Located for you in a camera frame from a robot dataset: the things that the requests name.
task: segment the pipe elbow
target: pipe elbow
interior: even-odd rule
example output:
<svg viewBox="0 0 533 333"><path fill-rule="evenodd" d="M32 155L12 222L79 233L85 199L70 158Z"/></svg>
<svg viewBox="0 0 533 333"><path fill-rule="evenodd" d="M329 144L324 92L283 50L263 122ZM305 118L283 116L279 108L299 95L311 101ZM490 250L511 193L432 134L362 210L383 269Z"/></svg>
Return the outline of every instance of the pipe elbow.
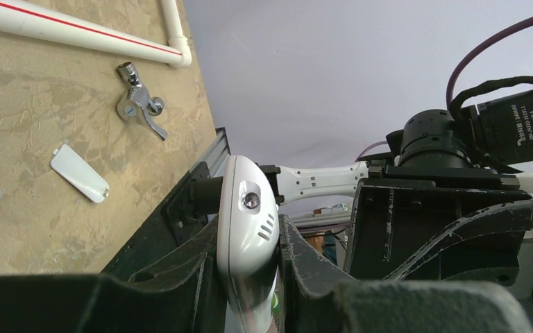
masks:
<svg viewBox="0 0 533 333"><path fill-rule="evenodd" d="M170 64L172 67L183 68L191 65L193 56L191 55L189 40L185 36L171 37L169 39L169 45L172 48L177 49L181 54L179 62Z"/></svg>

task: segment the screw hole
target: screw hole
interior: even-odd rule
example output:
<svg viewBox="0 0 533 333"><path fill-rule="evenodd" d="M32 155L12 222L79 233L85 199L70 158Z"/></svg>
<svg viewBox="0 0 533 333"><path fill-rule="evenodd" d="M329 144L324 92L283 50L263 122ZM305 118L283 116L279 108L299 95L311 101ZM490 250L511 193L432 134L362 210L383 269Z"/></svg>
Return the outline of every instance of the screw hole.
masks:
<svg viewBox="0 0 533 333"><path fill-rule="evenodd" d="M498 275L496 279L498 279L498 282L506 282L506 281L509 281L509 276L502 274L502 275Z"/></svg>
<svg viewBox="0 0 533 333"><path fill-rule="evenodd" d="M139 272L134 275L134 282L144 282L149 281L155 278L156 275L150 273L150 272Z"/></svg>

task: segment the wall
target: wall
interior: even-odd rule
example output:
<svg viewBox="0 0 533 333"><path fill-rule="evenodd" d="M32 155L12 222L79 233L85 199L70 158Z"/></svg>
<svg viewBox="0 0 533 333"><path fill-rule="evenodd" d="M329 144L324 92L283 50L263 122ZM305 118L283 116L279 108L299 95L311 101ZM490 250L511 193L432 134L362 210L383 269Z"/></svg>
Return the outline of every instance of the wall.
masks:
<svg viewBox="0 0 533 333"><path fill-rule="evenodd" d="M185 3L214 120L227 128L232 152L303 168L350 164L413 114L444 108L456 64L533 15L533 1L519 0ZM523 74L533 75L533 28L482 54L457 91Z"/></svg>

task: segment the table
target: table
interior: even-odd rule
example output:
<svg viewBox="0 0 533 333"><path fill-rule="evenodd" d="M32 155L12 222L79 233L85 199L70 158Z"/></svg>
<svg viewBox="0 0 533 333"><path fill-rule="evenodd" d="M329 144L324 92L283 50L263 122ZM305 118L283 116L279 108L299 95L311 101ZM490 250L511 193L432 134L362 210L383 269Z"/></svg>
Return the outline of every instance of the table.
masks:
<svg viewBox="0 0 533 333"><path fill-rule="evenodd" d="M31 0L68 15L165 43L160 4ZM189 35L182 2L185 34ZM215 138L196 56L174 69L0 33L0 274L99 272ZM166 103L149 129L125 123L115 67L133 61ZM94 204L49 166L71 146L110 185Z"/></svg>

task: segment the white handheld device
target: white handheld device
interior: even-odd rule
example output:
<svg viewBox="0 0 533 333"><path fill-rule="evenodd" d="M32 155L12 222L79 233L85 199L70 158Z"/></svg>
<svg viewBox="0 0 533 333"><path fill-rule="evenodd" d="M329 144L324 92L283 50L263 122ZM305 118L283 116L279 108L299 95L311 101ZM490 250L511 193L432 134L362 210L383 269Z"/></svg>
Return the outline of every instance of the white handheld device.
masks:
<svg viewBox="0 0 533 333"><path fill-rule="evenodd" d="M229 156L223 176L217 266L242 332L271 326L279 239L275 196L267 177L244 156Z"/></svg>

